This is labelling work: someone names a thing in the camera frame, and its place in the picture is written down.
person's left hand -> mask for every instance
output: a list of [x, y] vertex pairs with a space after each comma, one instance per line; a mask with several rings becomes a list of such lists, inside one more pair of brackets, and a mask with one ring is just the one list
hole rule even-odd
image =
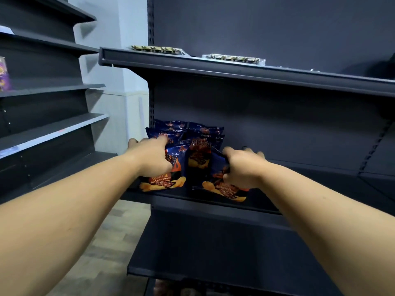
[[166, 136], [144, 138], [140, 142], [132, 138], [124, 156], [132, 157], [139, 164], [139, 176], [156, 177], [169, 172], [172, 168], [165, 159]]

tiled floor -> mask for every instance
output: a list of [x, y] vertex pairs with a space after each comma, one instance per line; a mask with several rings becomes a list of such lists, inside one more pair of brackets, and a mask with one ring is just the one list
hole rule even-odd
[[143, 296], [146, 278], [126, 266], [150, 217], [150, 205], [119, 200], [65, 278], [48, 296]]

gray floor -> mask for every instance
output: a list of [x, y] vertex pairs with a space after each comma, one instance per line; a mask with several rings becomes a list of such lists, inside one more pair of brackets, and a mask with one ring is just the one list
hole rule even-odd
[[48, 296], [143, 296], [147, 279], [126, 266], [150, 217], [150, 205], [120, 200], [92, 243]]

white wall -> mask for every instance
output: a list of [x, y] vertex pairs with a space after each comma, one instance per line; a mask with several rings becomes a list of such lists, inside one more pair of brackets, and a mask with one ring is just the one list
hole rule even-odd
[[[76, 43], [95, 48], [127, 49], [132, 44], [147, 45], [147, 0], [68, 0], [96, 16], [96, 22], [74, 27]], [[149, 124], [148, 86], [129, 69], [97, 64], [98, 55], [80, 58], [81, 74], [86, 84], [104, 83], [103, 90], [87, 91], [88, 109], [107, 113], [107, 124], [94, 124], [92, 132], [96, 151], [122, 154], [129, 138], [145, 137]]]

top shelf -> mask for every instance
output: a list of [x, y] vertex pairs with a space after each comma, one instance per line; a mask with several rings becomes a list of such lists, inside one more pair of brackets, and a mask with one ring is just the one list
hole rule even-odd
[[181, 72], [359, 94], [395, 97], [395, 81], [282, 67], [257, 66], [197, 57], [100, 48], [99, 64], [128, 68], [147, 81], [158, 72]]
[[64, 0], [35, 0], [42, 5], [52, 8], [69, 17], [73, 24], [92, 22], [96, 17], [79, 9]]

